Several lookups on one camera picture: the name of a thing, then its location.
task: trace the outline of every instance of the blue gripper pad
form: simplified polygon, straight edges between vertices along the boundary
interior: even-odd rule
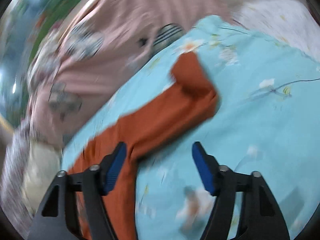
[[[195,142],[192,145],[192,157],[198,169],[202,183],[206,191],[212,196],[215,195],[217,188],[215,187],[214,177],[218,171],[218,163],[213,156],[207,155],[201,143]]]
[[[116,155],[114,158],[109,170],[106,174],[106,180],[104,185],[104,193],[108,194],[111,190],[114,189],[116,185],[117,178],[123,166],[124,160],[127,154],[127,146],[125,143],[121,144],[117,152],[113,154]]]

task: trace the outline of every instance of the cartoon print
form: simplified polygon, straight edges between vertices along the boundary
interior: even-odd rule
[[[87,22],[78,23],[70,32],[66,41],[66,54],[75,60],[93,57],[103,44],[103,34],[95,32]]]
[[[78,112],[82,105],[81,97],[65,92],[65,87],[65,83],[54,83],[48,99],[50,109],[60,114],[61,121],[67,114]]]

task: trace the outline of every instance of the orange cloth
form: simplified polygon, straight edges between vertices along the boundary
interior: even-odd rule
[[[82,172],[111,154],[118,142],[127,144],[127,157],[115,188],[103,201],[119,240],[136,240],[135,181],[138,161],[215,113],[218,96],[193,52],[182,54],[171,70],[176,82],[138,111],[88,143],[69,173]],[[83,236],[90,238],[82,224]]]

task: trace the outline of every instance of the pink fabric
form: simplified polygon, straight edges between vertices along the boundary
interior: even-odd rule
[[[57,147],[63,147],[67,142],[63,137],[74,135],[143,67],[163,26],[174,23],[187,32],[207,15],[219,15],[230,22],[228,9],[221,0],[91,0],[89,3],[92,5],[79,12],[73,26],[77,23],[88,26],[94,32],[95,41],[103,40],[102,45],[98,45],[99,50],[90,58],[80,59],[79,50],[68,55],[74,35],[70,28],[59,50],[62,59],[59,71],[52,81],[38,89],[31,103],[31,128]],[[139,43],[141,38],[147,39],[144,46]],[[60,92],[52,93],[52,88]],[[61,100],[76,102],[76,106],[70,110]]]

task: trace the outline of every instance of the light blue fabric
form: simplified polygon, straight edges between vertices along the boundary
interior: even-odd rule
[[[62,168],[72,166],[87,141],[120,115],[137,110],[172,84],[171,67],[192,45],[198,46],[199,62],[219,92],[220,107],[212,119],[141,163],[136,183],[139,240],[200,238],[208,212],[187,233],[181,228],[185,219],[176,218],[185,187],[203,188],[191,156],[195,141],[237,172],[260,171],[295,238],[320,200],[320,81],[284,84],[320,78],[320,64],[218,16],[200,20],[131,78],[68,144]],[[237,206],[230,237],[237,227]]]

